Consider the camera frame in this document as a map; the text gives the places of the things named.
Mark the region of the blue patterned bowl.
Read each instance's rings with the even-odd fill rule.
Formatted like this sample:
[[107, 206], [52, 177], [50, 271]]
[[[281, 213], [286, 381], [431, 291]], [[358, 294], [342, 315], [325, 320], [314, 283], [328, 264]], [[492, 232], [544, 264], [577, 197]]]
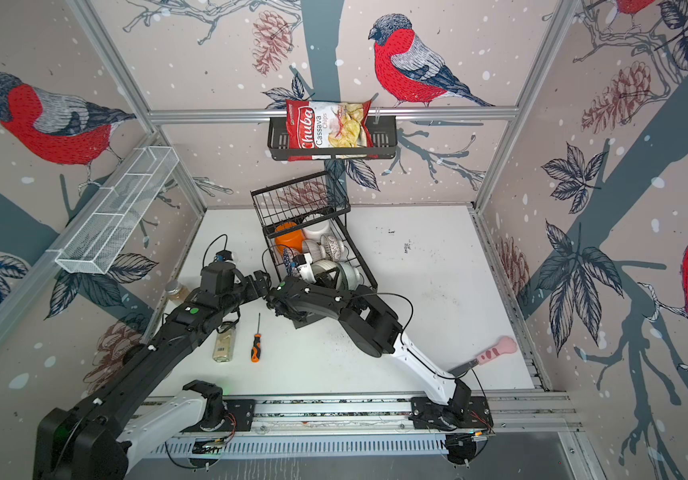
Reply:
[[299, 276], [298, 264], [295, 260], [297, 255], [298, 255], [298, 251], [295, 249], [288, 248], [288, 247], [285, 247], [283, 249], [282, 260], [283, 260], [283, 264], [284, 264], [286, 273], [289, 276], [294, 276], [294, 277]]

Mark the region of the orange plastic bowl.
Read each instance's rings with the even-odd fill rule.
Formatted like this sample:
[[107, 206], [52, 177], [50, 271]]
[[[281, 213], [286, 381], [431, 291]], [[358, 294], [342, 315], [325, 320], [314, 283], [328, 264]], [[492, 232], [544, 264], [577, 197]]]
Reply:
[[277, 233], [277, 236], [274, 238], [276, 245], [298, 252], [302, 251], [305, 236], [296, 222], [288, 221], [282, 223], [275, 228], [275, 232]]

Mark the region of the cream ceramic bowl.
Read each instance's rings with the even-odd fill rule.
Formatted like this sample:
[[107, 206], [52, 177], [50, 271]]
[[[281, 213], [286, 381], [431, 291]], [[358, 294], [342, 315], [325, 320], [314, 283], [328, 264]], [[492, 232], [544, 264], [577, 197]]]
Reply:
[[346, 280], [341, 265], [331, 260], [318, 260], [299, 267], [301, 278], [308, 283], [330, 281], [341, 288]]

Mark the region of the white patterned bowl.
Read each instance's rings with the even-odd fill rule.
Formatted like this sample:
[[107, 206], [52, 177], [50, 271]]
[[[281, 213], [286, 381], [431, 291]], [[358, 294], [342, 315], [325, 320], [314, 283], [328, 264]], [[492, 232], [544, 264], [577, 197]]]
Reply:
[[325, 260], [346, 262], [349, 259], [349, 247], [335, 235], [322, 235], [319, 246]]

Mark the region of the white ceramic bowl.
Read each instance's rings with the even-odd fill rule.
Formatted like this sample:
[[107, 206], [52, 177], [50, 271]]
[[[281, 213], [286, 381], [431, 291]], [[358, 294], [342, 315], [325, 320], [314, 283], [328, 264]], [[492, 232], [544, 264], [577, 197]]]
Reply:
[[329, 219], [324, 219], [321, 214], [312, 214], [304, 218], [305, 226], [302, 233], [307, 240], [319, 242], [323, 235], [329, 235], [331, 224]]

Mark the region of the light green ceramic bowl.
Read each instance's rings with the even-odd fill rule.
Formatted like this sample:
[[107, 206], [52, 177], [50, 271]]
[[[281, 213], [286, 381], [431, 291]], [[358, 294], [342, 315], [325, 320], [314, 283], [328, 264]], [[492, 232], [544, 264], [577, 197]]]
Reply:
[[338, 262], [337, 265], [339, 268], [338, 289], [356, 290], [363, 284], [364, 278], [359, 269], [349, 262]]

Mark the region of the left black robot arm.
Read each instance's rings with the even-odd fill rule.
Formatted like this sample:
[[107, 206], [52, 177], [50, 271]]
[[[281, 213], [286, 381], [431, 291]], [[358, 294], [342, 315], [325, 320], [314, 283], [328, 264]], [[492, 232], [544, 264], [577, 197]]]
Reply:
[[140, 347], [106, 385], [70, 410], [53, 409], [37, 428], [33, 478], [122, 479], [145, 456], [191, 426], [205, 431], [237, 422], [221, 387], [202, 380], [183, 385], [157, 409], [138, 408], [165, 377], [244, 304], [267, 295], [271, 277], [243, 275], [235, 264], [203, 268], [201, 285], [177, 306], [149, 344]]

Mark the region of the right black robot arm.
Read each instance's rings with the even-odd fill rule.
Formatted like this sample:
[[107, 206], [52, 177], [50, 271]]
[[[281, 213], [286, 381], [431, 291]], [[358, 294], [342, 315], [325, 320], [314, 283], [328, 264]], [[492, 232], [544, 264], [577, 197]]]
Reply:
[[374, 358], [387, 355], [414, 374], [441, 414], [461, 421], [467, 413], [470, 388], [420, 351], [397, 313], [369, 288], [341, 291], [289, 276], [269, 291], [267, 304], [291, 320], [301, 321], [310, 314], [337, 320], [363, 353]]

